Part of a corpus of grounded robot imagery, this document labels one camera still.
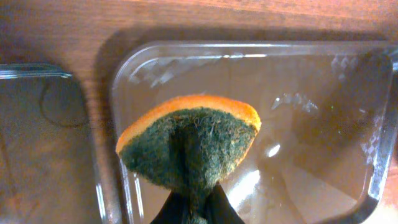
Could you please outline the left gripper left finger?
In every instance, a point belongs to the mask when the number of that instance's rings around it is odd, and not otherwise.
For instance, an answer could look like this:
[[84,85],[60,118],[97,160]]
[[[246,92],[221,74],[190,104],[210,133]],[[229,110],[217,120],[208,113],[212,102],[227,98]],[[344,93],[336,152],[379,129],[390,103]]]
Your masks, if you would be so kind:
[[189,217],[188,198],[176,192],[171,192],[150,224],[188,224]]

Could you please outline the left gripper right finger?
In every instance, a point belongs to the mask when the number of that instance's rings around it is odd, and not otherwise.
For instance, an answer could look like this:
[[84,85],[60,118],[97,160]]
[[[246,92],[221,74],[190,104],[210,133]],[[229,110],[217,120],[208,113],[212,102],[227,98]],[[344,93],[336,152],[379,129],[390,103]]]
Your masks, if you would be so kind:
[[209,224],[244,224],[229,203],[229,200],[219,182],[207,196],[205,203],[205,218]]

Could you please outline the orange green sponge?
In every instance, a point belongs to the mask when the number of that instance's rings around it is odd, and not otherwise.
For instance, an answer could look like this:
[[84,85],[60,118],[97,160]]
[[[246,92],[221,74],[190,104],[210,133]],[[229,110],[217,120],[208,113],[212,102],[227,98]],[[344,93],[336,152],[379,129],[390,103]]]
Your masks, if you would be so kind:
[[261,128],[249,104],[187,95],[152,108],[126,128],[116,153],[129,171],[183,195],[208,195],[241,163]]

